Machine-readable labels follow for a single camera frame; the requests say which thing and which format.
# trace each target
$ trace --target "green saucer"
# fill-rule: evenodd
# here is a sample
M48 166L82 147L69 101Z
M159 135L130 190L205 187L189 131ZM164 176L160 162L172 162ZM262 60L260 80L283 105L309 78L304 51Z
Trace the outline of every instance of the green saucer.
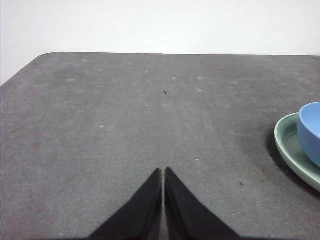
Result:
M304 153L298 139L299 113L281 118L274 128L276 146L288 166L307 184L320 192L320 167Z

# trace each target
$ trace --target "bowl rim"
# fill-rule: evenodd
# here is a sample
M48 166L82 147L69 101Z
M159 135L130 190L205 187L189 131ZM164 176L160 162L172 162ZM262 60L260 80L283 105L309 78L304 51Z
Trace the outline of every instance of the bowl rim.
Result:
M315 138L320 140L320 136L317 136L316 134L314 134L314 132L310 130L310 128L306 125L306 122L302 118L302 111L310 105L320 105L320 101L311 102L301 107L299 110L299 120L303 124L303 126L309 131L309 133L311 133Z

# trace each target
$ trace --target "gray table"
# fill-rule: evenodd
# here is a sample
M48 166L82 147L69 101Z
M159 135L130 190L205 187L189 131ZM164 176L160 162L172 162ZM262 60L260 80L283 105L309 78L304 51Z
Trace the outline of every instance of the gray table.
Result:
M41 55L1 87L1 237L85 237L171 166L241 235L318 239L273 130L319 83L312 56Z

